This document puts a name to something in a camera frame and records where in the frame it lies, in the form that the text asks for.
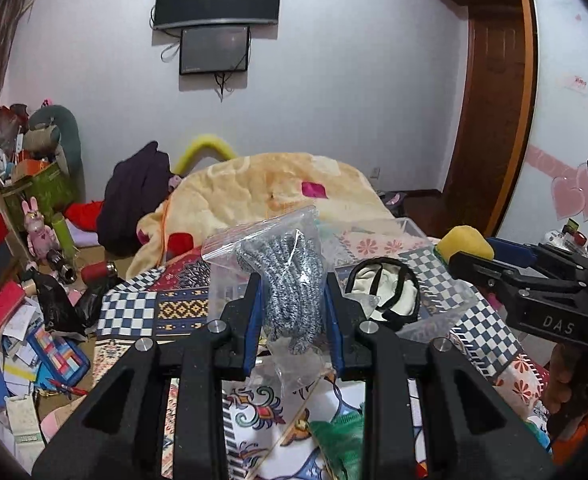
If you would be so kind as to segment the brown wooden door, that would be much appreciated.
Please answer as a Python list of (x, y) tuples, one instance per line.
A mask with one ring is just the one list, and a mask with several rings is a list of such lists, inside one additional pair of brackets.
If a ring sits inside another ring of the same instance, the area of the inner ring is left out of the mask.
[(458, 134), (441, 193), (409, 197), (405, 210), (428, 234), (467, 224), (498, 232), (525, 156), (534, 97), (531, 0), (451, 0), (468, 11)]

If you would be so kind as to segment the yellow sponge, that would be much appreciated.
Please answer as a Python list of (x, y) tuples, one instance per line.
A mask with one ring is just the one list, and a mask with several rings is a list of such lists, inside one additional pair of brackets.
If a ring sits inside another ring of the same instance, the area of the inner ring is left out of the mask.
[(472, 226), (454, 226), (435, 246), (439, 258), (448, 263), (458, 252), (492, 260), (494, 250), (482, 234)]

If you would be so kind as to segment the dark purple garment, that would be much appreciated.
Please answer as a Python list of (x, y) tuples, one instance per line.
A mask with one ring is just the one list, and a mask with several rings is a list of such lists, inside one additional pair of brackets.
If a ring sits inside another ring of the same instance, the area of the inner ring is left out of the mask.
[(166, 200), (172, 177), (169, 156), (156, 141), (115, 166), (96, 219), (98, 241), (107, 252), (128, 257), (139, 250), (138, 222)]

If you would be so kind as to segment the green knitted cloth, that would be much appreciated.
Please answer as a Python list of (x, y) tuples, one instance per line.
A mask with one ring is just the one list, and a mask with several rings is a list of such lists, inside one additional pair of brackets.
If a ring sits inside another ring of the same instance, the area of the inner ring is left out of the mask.
[(313, 420), (309, 429), (336, 479), (359, 480), (362, 474), (364, 417), (355, 411), (331, 422)]

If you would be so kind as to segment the red cloth on floor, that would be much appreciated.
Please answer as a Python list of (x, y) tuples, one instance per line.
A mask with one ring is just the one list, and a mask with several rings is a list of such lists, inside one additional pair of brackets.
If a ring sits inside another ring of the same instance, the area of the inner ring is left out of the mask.
[(98, 218), (103, 204), (103, 200), (93, 200), (93, 202), (84, 204), (73, 203), (65, 209), (64, 216), (77, 229), (86, 232), (96, 232), (98, 230)]

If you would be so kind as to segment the beige plush blanket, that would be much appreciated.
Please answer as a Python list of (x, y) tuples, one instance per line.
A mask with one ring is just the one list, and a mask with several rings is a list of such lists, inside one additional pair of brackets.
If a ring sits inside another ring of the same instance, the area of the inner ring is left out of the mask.
[(137, 225), (144, 244), (127, 278), (157, 268), (169, 236), (187, 233), (195, 246), (217, 232), (314, 206), (325, 221), (390, 219), (361, 171), (333, 158), (307, 153), (238, 157), (189, 174)]

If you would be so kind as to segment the white pouch with black cord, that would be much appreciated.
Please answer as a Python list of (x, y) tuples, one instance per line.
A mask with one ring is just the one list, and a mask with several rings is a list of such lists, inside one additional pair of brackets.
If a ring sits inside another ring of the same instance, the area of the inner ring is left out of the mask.
[(361, 302), (368, 320), (394, 332), (419, 318), (420, 283), (408, 263), (400, 259), (377, 257), (359, 262), (350, 271), (345, 293)]

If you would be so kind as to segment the grey green plush toy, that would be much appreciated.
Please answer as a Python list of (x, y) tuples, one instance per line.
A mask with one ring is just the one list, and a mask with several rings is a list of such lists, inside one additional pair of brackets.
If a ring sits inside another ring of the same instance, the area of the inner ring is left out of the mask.
[(23, 148), (35, 158), (52, 157), (62, 173), (79, 182), (82, 162), (75, 116), (62, 105), (41, 107), (28, 118)]

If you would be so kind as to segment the green cardboard box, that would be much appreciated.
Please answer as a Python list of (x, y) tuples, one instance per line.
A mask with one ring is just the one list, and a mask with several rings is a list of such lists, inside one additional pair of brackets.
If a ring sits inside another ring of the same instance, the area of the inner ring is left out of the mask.
[(60, 169), (56, 162), (31, 177), (26, 177), (14, 185), (7, 186), (1, 196), (6, 203), (9, 219), (17, 231), (24, 230), (24, 214), (21, 202), (35, 197), (39, 211), (47, 223), (55, 214), (75, 203), (78, 188), (75, 181)]

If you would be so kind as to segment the small black wall monitor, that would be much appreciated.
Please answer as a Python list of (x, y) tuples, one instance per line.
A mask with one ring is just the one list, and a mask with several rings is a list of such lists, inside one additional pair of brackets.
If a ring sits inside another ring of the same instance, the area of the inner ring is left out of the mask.
[(180, 38), (181, 76), (246, 72), (251, 29), (248, 26), (183, 28)]

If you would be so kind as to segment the yellow plush headband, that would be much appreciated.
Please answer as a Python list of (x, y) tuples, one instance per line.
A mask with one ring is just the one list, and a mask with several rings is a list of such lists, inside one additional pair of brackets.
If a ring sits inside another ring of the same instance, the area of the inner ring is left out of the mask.
[(173, 165), (172, 171), (180, 176), (188, 174), (202, 159), (213, 158), (217, 162), (226, 162), (236, 158), (236, 151), (232, 146), (214, 134), (200, 134), (195, 136), (187, 146), (178, 162)]

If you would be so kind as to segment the clear plastic storage bin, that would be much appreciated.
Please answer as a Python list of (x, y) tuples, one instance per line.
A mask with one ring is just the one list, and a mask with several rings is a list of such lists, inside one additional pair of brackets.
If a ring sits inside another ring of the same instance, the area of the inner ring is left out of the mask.
[(437, 320), (438, 333), (449, 333), (465, 313), (477, 306), (476, 292), (441, 275), (429, 276), (420, 256), (431, 253), (423, 238), (404, 255), (355, 257), (313, 208), (218, 233), (203, 246), (211, 266), (214, 292), (236, 292), (222, 286), (226, 275), (261, 279), (263, 298), (259, 332), (269, 341), (284, 339), (292, 354), (320, 342), (324, 330), (323, 290), (334, 274), (339, 290), (355, 300), (367, 318), (399, 332), (419, 322), (427, 310)]

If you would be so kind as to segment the colourful pencil case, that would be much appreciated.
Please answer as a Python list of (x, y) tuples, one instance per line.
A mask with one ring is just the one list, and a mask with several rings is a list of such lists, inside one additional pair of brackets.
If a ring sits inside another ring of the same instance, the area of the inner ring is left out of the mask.
[(52, 377), (68, 387), (76, 387), (88, 372), (90, 361), (77, 344), (50, 334), (39, 326), (27, 335), (27, 342)]

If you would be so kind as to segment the pink rabbit toy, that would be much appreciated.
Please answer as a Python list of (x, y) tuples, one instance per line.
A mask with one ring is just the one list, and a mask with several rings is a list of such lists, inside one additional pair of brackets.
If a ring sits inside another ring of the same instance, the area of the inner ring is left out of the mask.
[(39, 210), (35, 196), (22, 201), (24, 227), (27, 232), (27, 244), (30, 254), (37, 260), (46, 260), (50, 250), (59, 250), (60, 243), (56, 233), (48, 226), (44, 215)]

